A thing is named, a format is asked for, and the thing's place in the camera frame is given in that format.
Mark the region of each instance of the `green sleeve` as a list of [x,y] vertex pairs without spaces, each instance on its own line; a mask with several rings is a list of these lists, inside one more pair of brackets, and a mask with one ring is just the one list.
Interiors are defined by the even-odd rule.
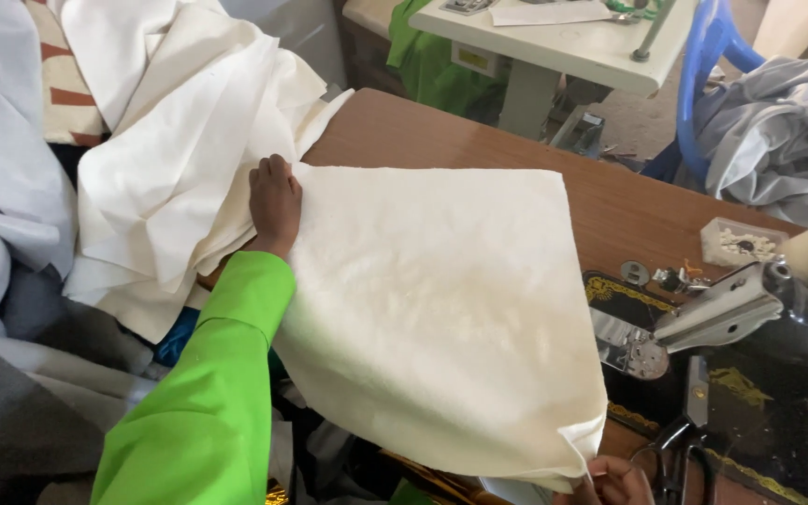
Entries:
[[267,350],[294,291],[276,256],[230,259],[179,363],[105,436],[93,505],[263,502]]

